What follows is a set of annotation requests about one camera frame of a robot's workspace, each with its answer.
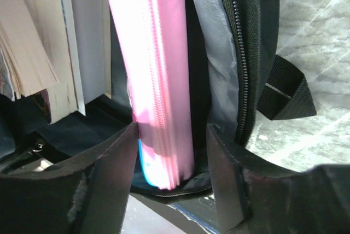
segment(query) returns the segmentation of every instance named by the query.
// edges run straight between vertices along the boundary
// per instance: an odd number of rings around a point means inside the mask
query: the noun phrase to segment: gray fabric
[[[194,0],[203,30],[212,92],[209,122],[234,138],[238,116],[238,75],[234,39],[221,0]]]

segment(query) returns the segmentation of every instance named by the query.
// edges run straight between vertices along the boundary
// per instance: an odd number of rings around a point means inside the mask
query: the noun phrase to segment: black zipper
[[[246,51],[244,49],[243,43],[243,33],[241,26],[241,16],[238,7],[237,0],[231,0],[233,5],[234,12],[234,27],[232,29],[235,37],[235,45],[238,59],[238,74],[240,75],[240,107],[239,107],[239,116],[238,116],[238,128],[236,133],[236,142],[240,143],[246,127],[247,122],[247,113],[248,113],[248,64]]]

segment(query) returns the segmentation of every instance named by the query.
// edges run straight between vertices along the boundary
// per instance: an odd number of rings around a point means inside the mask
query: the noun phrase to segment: pink pencil case
[[[185,0],[109,0],[149,184],[174,189],[194,169]]]

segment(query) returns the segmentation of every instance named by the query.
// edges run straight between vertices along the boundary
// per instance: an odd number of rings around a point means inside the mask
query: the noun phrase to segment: backpack compartment
[[[237,140],[236,131],[241,131],[239,138],[243,142],[241,145],[245,145],[254,125],[256,91],[260,84],[260,0],[237,1],[240,24],[234,22],[233,0],[185,0],[195,151],[193,177],[182,182],[175,190],[159,190],[145,181],[137,160],[132,192],[162,202],[172,202],[185,195],[194,197],[210,194],[211,180],[206,149],[208,123],[220,129],[228,143]],[[276,4],[267,3],[264,9],[278,10],[278,5],[272,9],[273,5]],[[278,21],[271,23],[278,28]],[[33,98],[24,98],[15,103],[1,98],[1,107],[8,109],[6,120],[14,127],[13,135],[17,141],[36,132],[58,151],[73,156],[103,142],[132,121],[125,67],[113,23],[111,40],[113,99],[102,97],[89,103],[86,117],[74,113],[48,125],[43,114],[37,111],[37,105],[33,104]],[[273,54],[276,44],[277,36],[268,43],[269,51]],[[241,45],[244,45],[246,54],[240,52]],[[244,56],[249,63],[247,71],[243,70]],[[243,120],[248,125],[241,129]]]

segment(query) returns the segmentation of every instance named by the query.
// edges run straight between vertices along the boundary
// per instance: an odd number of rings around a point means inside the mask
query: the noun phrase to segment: backpack
[[[193,176],[174,190],[144,180],[112,23],[112,100],[48,125],[35,97],[1,98],[1,233],[117,233],[129,193],[164,204],[214,193],[222,233],[350,230],[348,166],[297,173],[245,148],[256,111],[316,115],[305,75],[276,55],[279,0],[185,1]],[[14,173],[33,157],[54,164]]]

